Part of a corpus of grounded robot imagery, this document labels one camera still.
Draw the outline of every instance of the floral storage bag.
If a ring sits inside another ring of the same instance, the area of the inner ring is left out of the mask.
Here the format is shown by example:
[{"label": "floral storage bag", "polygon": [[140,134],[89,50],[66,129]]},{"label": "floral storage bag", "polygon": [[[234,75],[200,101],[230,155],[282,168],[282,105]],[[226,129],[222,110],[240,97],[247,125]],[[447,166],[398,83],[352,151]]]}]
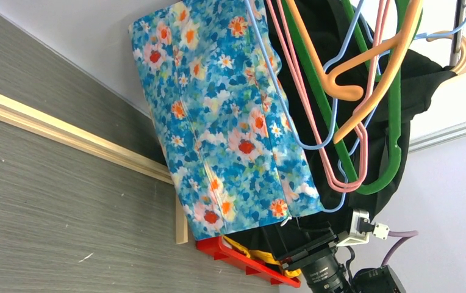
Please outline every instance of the floral storage bag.
[{"label": "floral storage bag", "polygon": [[[263,1],[251,5],[278,72]],[[242,1],[181,1],[135,21],[129,33],[197,240],[323,210]]]}]

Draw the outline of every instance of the white mark on floor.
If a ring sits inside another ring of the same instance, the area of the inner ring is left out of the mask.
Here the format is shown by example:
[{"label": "white mark on floor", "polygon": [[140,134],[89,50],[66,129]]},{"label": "white mark on floor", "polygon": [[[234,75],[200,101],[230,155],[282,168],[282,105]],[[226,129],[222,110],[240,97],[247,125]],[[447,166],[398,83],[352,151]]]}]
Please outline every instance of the white mark on floor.
[{"label": "white mark on floor", "polygon": [[85,258],[81,259],[79,262],[85,261],[86,259],[90,258],[91,255],[93,255],[93,254],[94,254],[94,252],[91,252],[88,256],[86,256]]}]

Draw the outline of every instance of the red basket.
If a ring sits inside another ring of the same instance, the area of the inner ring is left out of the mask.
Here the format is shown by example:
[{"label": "red basket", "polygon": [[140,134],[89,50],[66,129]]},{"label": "red basket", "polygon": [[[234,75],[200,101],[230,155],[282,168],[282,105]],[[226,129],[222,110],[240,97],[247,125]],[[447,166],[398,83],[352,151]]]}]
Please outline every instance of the red basket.
[{"label": "red basket", "polygon": [[281,273],[275,272],[265,266],[263,261],[256,261],[224,245],[222,237],[214,237],[197,241],[197,249],[213,259],[224,261],[234,267],[238,267],[246,272],[246,275],[256,275],[267,280],[271,285],[289,285],[299,288],[301,282],[298,278],[287,278]]}]

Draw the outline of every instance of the pink hanger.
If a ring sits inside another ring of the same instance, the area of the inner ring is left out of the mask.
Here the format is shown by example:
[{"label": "pink hanger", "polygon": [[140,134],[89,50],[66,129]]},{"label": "pink hanger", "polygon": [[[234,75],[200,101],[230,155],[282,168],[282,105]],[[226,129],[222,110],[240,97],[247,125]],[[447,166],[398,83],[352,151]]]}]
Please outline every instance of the pink hanger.
[{"label": "pink hanger", "polygon": [[[386,12],[384,13],[384,6],[383,2],[385,0],[381,0],[379,4],[379,16],[377,20],[377,26],[376,26],[376,32],[375,32],[375,37],[374,37],[374,42],[373,46],[376,46],[377,43],[380,43],[381,41],[381,35],[382,35],[382,26],[383,22],[385,21],[385,14],[387,14],[387,8],[389,7],[389,1],[386,3]],[[307,92],[304,86],[304,81],[303,77],[301,75],[301,72],[299,70],[299,63],[298,63],[298,58],[296,57],[295,51],[294,51],[294,45],[292,44],[292,39],[290,37],[289,29],[287,27],[287,20],[285,18],[285,14],[283,11],[283,7],[281,4],[281,0],[277,1],[279,12],[282,18],[282,23],[284,25],[285,33],[287,36],[287,40],[289,42],[289,47],[287,47],[287,44],[285,42],[285,38],[283,36],[283,33],[281,31],[281,28],[279,26],[278,20],[276,18],[276,14],[274,12],[273,5],[271,1],[267,1],[267,6],[269,8],[269,11],[271,13],[274,26],[276,27],[276,32],[278,33],[278,38],[281,42],[282,48],[284,50],[284,55],[285,59],[287,60],[287,63],[289,64],[289,69],[292,75],[292,78],[294,80],[294,83],[296,84],[296,88],[298,89],[299,97],[301,98],[301,102],[303,104],[303,107],[305,109],[305,113],[307,115],[307,118],[309,120],[310,126],[312,127],[312,132],[314,133],[314,137],[316,139],[317,143],[321,143],[321,137],[319,135],[319,132],[317,130],[317,127],[315,126],[315,119],[312,114],[312,109],[310,108],[310,102],[308,100]],[[368,90],[367,94],[365,95],[365,98],[363,100],[366,101],[370,96],[373,91],[373,83],[375,81],[375,74],[376,74],[376,61],[378,60],[377,57],[373,58],[371,60],[370,64],[370,75],[368,78]],[[364,179],[366,178],[367,175],[367,167],[368,167],[368,134],[366,132],[366,129],[362,123],[359,123],[358,126],[355,128],[355,132],[357,136],[360,138],[360,162],[359,162],[359,179],[351,182],[351,183],[344,183],[335,177],[334,171],[332,169],[332,166],[330,164],[330,161],[328,159],[328,155],[326,154],[326,151],[324,148],[320,149],[320,156],[321,156],[321,161],[323,163],[323,168],[325,169],[325,174],[326,174],[326,179],[328,184],[332,189],[338,192],[352,192],[355,191],[359,186],[362,184]]]}]

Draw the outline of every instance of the gray metal strip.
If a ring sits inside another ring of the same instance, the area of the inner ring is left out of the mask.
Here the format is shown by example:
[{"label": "gray metal strip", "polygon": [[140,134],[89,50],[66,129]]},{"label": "gray metal strip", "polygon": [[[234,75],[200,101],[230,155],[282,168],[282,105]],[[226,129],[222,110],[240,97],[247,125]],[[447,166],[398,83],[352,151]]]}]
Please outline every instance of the gray metal strip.
[{"label": "gray metal strip", "polygon": [[435,134],[423,136],[410,142],[409,152],[424,150],[425,148],[434,147],[445,142],[459,139],[466,136],[466,122],[449,128],[445,128]]}]

